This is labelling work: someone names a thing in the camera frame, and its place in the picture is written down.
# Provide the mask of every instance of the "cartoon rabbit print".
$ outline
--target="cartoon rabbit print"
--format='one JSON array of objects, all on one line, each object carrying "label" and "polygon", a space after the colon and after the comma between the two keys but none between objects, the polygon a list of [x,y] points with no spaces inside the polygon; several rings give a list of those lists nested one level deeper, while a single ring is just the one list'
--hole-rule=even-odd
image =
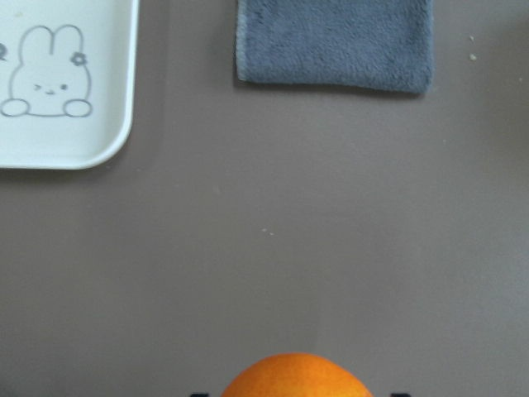
[{"label": "cartoon rabbit print", "polygon": [[92,79],[83,53],[83,33],[73,25],[55,31],[35,26],[21,38],[19,65],[9,81],[6,117],[88,117]]}]

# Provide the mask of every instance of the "white tray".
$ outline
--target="white tray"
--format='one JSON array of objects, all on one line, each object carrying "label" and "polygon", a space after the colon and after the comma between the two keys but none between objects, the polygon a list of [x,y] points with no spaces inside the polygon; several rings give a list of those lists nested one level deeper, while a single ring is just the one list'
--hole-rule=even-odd
[{"label": "white tray", "polygon": [[0,2],[0,167],[112,157],[131,130],[140,0]]}]

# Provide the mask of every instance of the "orange round object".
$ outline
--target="orange round object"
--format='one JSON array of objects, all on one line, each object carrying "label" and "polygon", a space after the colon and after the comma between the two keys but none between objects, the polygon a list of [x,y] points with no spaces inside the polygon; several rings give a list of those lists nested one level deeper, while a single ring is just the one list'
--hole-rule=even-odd
[{"label": "orange round object", "polygon": [[307,353],[279,354],[241,372],[222,397],[373,397],[350,372]]}]

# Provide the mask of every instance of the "gray table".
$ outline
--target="gray table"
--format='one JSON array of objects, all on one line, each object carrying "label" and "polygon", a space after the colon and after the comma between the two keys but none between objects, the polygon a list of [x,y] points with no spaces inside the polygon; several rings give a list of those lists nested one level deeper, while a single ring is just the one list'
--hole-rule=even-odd
[{"label": "gray table", "polygon": [[144,1],[125,149],[0,173],[0,395],[218,397],[287,351],[527,395],[529,3],[436,2],[423,98],[237,83],[234,26]]}]

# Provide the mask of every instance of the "folded cloth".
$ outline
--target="folded cloth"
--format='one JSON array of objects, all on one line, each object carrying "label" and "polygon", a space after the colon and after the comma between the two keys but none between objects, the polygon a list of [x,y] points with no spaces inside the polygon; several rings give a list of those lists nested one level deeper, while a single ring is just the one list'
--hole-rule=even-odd
[{"label": "folded cloth", "polygon": [[433,0],[239,0],[241,80],[423,93]]}]

